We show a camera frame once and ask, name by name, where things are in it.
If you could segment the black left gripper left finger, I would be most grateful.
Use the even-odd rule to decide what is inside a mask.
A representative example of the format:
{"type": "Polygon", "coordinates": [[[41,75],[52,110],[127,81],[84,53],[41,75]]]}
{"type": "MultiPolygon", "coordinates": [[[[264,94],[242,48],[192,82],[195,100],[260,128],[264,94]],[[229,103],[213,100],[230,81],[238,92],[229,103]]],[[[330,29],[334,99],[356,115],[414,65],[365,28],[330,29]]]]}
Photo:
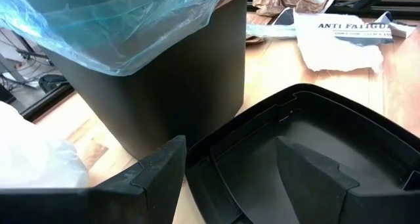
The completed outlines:
{"type": "Polygon", "coordinates": [[[90,188],[0,189],[0,224],[172,224],[186,137],[90,188]]]}

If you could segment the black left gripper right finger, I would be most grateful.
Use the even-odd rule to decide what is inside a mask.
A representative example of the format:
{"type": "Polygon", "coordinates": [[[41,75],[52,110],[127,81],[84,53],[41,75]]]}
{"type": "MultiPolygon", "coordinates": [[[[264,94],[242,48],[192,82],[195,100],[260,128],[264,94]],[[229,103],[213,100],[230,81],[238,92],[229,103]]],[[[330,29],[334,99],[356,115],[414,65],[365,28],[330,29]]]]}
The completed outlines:
{"type": "Polygon", "coordinates": [[[398,188],[285,137],[277,166],[300,224],[420,224],[420,173],[398,188]]]}

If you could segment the black plastic bin lid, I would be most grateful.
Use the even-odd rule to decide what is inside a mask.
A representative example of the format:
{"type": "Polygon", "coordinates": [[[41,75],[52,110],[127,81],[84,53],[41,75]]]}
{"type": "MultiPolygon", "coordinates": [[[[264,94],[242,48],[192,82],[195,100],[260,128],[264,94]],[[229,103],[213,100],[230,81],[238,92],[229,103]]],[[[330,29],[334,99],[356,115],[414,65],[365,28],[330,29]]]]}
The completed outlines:
{"type": "Polygon", "coordinates": [[[285,137],[398,188],[420,173],[420,138],[373,110],[300,83],[195,144],[186,178],[207,224],[300,224],[277,166],[285,137]]]}

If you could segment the white plastic trash bag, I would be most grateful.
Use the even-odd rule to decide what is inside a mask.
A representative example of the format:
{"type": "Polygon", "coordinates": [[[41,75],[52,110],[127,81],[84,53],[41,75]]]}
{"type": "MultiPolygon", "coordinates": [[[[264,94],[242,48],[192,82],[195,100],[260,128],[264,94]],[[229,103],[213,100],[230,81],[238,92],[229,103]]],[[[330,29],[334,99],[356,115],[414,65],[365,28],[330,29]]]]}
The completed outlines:
{"type": "Polygon", "coordinates": [[[0,101],[0,189],[83,188],[87,168],[73,144],[0,101]]]}

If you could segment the black plastic trash bin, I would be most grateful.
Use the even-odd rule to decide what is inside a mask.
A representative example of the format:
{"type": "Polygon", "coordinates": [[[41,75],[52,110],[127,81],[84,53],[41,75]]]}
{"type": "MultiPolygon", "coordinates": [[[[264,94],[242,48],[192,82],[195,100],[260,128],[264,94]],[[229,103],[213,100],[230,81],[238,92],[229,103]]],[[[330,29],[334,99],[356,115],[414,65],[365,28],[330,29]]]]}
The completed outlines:
{"type": "Polygon", "coordinates": [[[231,0],[208,25],[130,76],[48,57],[122,147],[141,159],[177,135],[197,143],[243,104],[247,0],[231,0]]]}

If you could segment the blue plastic trash bag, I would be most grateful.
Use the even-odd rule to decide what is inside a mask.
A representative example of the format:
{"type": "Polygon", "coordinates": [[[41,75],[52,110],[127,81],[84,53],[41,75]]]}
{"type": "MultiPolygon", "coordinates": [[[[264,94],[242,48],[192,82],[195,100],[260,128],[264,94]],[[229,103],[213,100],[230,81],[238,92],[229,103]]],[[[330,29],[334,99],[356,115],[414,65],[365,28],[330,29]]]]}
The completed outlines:
{"type": "Polygon", "coordinates": [[[0,0],[0,26],[88,69],[128,76],[202,29],[222,0],[0,0]]]}

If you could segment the small torn white paper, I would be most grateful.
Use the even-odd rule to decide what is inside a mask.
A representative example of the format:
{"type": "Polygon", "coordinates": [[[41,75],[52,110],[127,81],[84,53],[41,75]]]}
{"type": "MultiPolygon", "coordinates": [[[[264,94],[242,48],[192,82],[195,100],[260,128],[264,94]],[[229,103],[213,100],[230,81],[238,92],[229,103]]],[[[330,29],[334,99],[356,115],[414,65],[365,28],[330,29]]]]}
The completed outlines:
{"type": "Polygon", "coordinates": [[[387,24],[391,29],[393,36],[408,38],[416,29],[416,24],[407,24],[405,22],[397,21],[393,18],[391,12],[384,12],[375,23],[387,24]]]}

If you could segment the blue plastic strip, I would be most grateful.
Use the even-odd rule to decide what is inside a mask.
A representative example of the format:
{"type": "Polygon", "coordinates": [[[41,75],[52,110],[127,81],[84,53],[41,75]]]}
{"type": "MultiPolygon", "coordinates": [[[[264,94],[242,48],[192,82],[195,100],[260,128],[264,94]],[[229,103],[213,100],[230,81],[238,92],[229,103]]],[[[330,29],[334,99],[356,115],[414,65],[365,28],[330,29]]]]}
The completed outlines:
{"type": "Polygon", "coordinates": [[[263,38],[296,38],[296,30],[294,25],[258,25],[246,24],[246,34],[263,37],[263,38]]]}

